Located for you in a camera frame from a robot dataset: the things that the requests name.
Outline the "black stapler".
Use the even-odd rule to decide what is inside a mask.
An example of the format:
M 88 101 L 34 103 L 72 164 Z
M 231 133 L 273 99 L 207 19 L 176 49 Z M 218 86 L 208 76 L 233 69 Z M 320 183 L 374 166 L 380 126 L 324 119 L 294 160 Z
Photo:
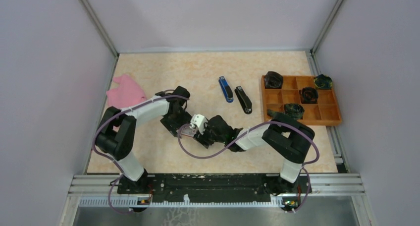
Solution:
M 242 107 L 243 112 L 245 114 L 251 114 L 253 111 L 252 102 L 250 98 L 248 97 L 248 95 L 243 90 L 243 88 L 241 86 L 237 86 L 234 91 Z

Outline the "blue stapler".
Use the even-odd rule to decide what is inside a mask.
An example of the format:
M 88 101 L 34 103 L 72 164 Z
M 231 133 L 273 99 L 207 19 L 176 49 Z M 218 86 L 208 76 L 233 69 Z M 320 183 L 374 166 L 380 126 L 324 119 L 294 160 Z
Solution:
M 223 92 L 224 98 L 228 103 L 232 103 L 234 101 L 233 98 L 233 92 L 229 86 L 229 84 L 227 83 L 226 79 L 224 76 L 220 76 L 219 77 L 219 85 L 221 87 L 221 90 Z

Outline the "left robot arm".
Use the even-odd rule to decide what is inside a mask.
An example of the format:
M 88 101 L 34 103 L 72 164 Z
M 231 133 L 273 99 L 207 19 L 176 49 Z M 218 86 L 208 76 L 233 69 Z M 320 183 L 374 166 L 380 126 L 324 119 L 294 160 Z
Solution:
M 190 93 L 182 86 L 172 93 L 156 93 L 149 100 L 132 107 L 106 109 L 93 140 L 93 150 L 112 160 L 129 187 L 143 193 L 149 186 L 148 173 L 132 152 L 136 127 L 158 116 L 163 126 L 177 136 L 179 128 L 190 122 L 192 116 L 186 112 Z

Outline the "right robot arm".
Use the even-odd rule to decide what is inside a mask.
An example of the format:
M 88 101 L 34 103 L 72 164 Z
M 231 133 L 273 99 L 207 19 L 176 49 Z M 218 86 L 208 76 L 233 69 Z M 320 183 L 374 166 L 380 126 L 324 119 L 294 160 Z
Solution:
M 189 125 L 196 131 L 193 138 L 206 148 L 222 143 L 231 152 L 245 152 L 270 146 L 285 159 L 279 178 L 279 187 L 284 192 L 297 188 L 298 175 L 315 137 L 311 128 L 282 113 L 247 129 L 232 128 L 219 115 L 207 119 L 196 114 Z

